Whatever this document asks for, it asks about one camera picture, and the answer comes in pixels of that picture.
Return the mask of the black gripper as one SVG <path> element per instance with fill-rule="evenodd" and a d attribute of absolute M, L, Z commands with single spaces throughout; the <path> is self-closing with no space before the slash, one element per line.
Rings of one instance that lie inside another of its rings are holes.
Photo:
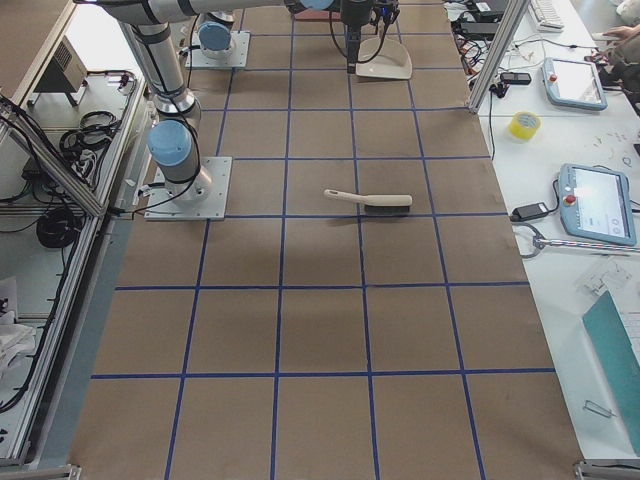
<path fill-rule="evenodd" d="M 361 43 L 361 27 L 392 24 L 400 14 L 397 1 L 383 0 L 342 0 L 340 2 L 341 21 L 347 28 L 347 73 L 356 73 Z"/>

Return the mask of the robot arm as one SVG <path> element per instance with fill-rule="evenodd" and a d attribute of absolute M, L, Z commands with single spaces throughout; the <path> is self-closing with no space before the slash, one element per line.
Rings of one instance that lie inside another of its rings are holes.
<path fill-rule="evenodd" d="M 229 54 L 234 22 L 235 16 L 231 11 L 203 13 L 197 18 L 196 36 L 205 56 L 219 58 Z"/>
<path fill-rule="evenodd" d="M 115 18 L 125 34 L 134 57 L 151 91 L 157 110 L 169 117 L 186 117 L 195 98 L 181 73 L 171 45 L 170 25 L 206 14 L 236 9 L 283 5 L 299 13 L 304 10 L 338 12 L 346 29 L 347 71 L 356 71 L 361 30 L 383 21 L 393 23 L 399 8 L 396 1 L 96 1 L 96 6 Z"/>

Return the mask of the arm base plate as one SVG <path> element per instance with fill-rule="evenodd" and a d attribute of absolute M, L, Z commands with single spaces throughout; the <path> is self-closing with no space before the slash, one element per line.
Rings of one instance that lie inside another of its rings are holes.
<path fill-rule="evenodd" d="M 231 43 L 226 50 L 193 49 L 187 54 L 185 67 L 193 70 L 229 70 L 246 67 L 251 39 L 249 31 L 232 31 Z"/>
<path fill-rule="evenodd" d="M 202 157 L 198 176 L 189 189 L 189 185 L 166 183 L 159 167 L 156 168 L 154 181 L 162 186 L 150 193 L 151 207 L 143 211 L 150 221 L 195 221 L 225 218 L 226 205 L 232 171 L 231 157 Z"/>

